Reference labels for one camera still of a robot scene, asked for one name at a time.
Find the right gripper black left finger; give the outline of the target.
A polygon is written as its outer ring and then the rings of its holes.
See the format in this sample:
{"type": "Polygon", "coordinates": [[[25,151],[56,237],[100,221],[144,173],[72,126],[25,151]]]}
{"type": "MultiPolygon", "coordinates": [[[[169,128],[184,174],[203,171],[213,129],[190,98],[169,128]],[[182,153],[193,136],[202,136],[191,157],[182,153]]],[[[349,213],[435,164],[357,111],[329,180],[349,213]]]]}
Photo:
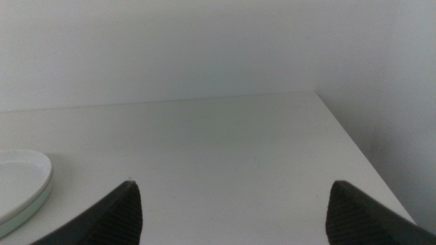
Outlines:
{"type": "Polygon", "coordinates": [[[142,233],[140,190],[124,181],[103,199],[34,245],[139,245],[142,233]]]}

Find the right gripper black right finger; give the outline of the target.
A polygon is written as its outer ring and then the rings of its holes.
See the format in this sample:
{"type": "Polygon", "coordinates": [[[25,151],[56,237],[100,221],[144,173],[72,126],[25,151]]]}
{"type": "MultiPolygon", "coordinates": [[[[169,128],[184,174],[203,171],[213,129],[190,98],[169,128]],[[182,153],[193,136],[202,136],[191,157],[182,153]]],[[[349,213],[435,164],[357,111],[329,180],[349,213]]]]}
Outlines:
{"type": "Polygon", "coordinates": [[[330,244],[435,245],[434,234],[344,180],[331,187],[325,228],[330,244]]]}

